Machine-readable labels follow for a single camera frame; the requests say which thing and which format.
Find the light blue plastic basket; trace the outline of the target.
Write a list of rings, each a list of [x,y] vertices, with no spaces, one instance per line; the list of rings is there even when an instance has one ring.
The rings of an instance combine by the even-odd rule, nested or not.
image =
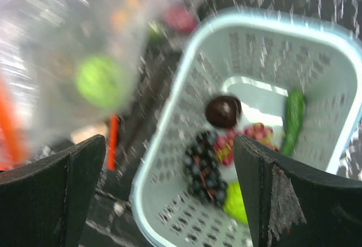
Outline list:
[[[204,107],[218,93],[241,101],[239,129],[263,123],[280,145],[292,89],[306,105],[293,159],[336,174],[361,120],[361,41],[332,23],[255,8],[198,27],[132,184],[132,212],[152,245],[250,246],[248,227],[188,195],[182,156],[208,128]]]

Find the green custard apple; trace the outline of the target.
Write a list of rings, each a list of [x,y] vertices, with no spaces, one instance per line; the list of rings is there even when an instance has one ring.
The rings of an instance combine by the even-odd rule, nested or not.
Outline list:
[[[110,109],[117,105],[119,90],[118,67],[105,56],[92,56],[83,60],[77,69],[77,91],[93,106]]]

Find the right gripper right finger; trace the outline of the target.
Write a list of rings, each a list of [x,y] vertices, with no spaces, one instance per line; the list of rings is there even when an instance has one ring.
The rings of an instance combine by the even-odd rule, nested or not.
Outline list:
[[[361,245],[360,181],[256,145],[234,149],[254,246]]]

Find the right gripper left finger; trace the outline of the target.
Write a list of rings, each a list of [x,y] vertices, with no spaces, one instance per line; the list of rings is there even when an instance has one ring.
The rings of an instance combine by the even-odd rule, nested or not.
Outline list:
[[[1,172],[1,246],[78,246],[105,154],[95,135]]]

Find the magenta round fruit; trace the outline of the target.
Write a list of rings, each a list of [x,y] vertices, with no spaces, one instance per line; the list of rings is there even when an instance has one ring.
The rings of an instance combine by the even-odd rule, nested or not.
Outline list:
[[[162,21],[171,29],[183,33],[191,33],[198,24],[194,14],[184,6],[168,8],[162,16]]]

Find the green lime fruit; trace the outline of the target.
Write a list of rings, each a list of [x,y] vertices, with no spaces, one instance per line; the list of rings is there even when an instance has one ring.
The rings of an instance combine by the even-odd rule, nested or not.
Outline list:
[[[223,210],[237,222],[248,225],[242,192],[237,181],[230,183],[226,189],[226,199]]]

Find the red grape bunch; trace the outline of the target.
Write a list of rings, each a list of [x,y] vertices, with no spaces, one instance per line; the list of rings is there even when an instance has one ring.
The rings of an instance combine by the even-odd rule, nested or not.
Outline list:
[[[216,160],[224,166],[230,166],[234,162],[235,148],[249,146],[255,151],[257,143],[279,152],[278,146],[274,143],[274,136],[272,127],[263,123],[247,125],[242,131],[232,128],[225,135],[217,136],[213,145]]]

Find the green cucumber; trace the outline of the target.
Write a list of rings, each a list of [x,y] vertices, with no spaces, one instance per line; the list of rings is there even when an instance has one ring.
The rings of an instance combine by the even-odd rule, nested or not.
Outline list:
[[[303,125],[303,117],[304,94],[299,90],[290,91],[286,100],[285,138],[280,149],[281,154],[291,156]]]

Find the dark grape bunch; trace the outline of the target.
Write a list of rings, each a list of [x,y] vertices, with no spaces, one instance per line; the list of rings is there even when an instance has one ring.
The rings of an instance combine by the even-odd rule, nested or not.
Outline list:
[[[216,160],[217,132],[199,132],[186,147],[183,157],[183,172],[188,180],[188,193],[201,203],[221,208],[226,201],[227,187]]]

